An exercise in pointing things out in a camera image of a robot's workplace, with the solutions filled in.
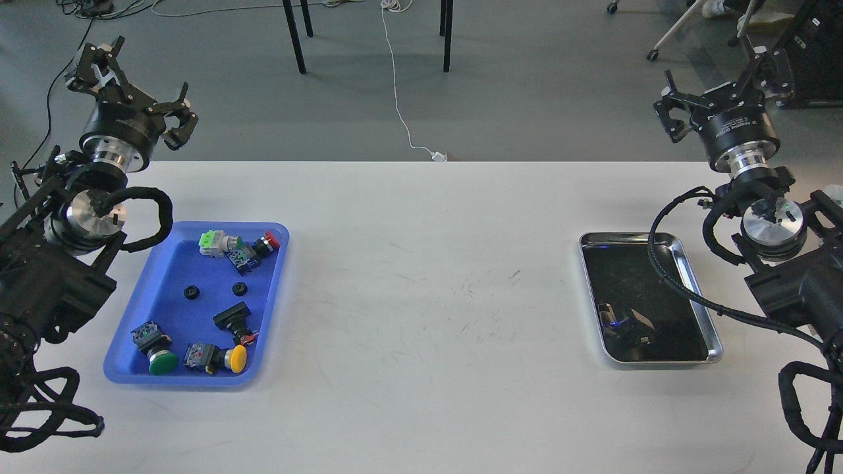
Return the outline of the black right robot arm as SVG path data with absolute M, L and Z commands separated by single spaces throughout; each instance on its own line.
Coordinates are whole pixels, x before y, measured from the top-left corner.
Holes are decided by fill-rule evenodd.
M 770 159 L 780 140 L 765 108 L 770 96 L 792 92 L 785 51 L 768 51 L 743 40 L 748 65 L 740 77 L 705 91 L 684 93 L 666 71 L 666 88 L 654 110 L 678 143 L 695 132 L 711 170 L 730 180 L 715 191 L 698 186 L 657 214 L 647 235 L 647 254 L 657 275 L 686 299 L 736 321 L 803 339 L 819 349 L 825 368 L 791 362 L 778 387 L 792 434 L 814 453 L 806 471 L 834 471 L 841 447 L 842 248 L 841 186 L 792 201 L 795 183 Z M 734 266 L 747 265 L 746 284 L 763 315 L 707 300 L 668 276 L 655 256 L 657 226 L 678 204 L 692 198 L 707 208 L 701 233 L 708 249 Z

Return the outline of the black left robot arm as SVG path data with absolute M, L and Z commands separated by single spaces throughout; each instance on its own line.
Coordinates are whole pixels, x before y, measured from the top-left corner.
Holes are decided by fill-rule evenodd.
M 198 115 L 188 84 L 167 102 L 131 84 L 117 62 L 123 43 L 82 45 L 66 74 L 67 89 L 95 99 L 79 148 L 54 147 L 38 168 L 13 166 L 18 181 L 33 174 L 38 190 L 2 225 L 2 451 L 101 435 L 103 418 L 73 402 L 78 372 L 37 370 L 34 355 L 99 312 L 117 287 L 107 271 L 119 251 L 159 245 L 173 227 L 171 198 L 128 186 L 128 175 L 150 165 L 160 139 L 183 147 Z

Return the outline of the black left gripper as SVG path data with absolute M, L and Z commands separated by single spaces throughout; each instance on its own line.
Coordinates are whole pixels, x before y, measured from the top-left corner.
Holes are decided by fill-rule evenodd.
M 148 168 L 160 137 L 172 151 L 186 145 L 198 123 L 198 115 L 190 110 L 187 83 L 182 84 L 175 101 L 164 103 L 158 103 L 144 90 L 130 91 L 130 83 L 117 63 L 123 44 L 124 37 L 118 36 L 111 44 L 79 46 L 72 68 L 66 73 L 66 87 L 99 97 L 79 138 L 82 152 L 93 156 L 97 145 L 105 139 L 117 139 L 134 149 L 125 171 L 135 173 Z M 100 90 L 109 86 L 121 98 L 103 96 Z M 133 100 L 129 103 L 123 99 Z M 165 119 L 172 117 L 178 120 L 178 126 L 165 130 Z

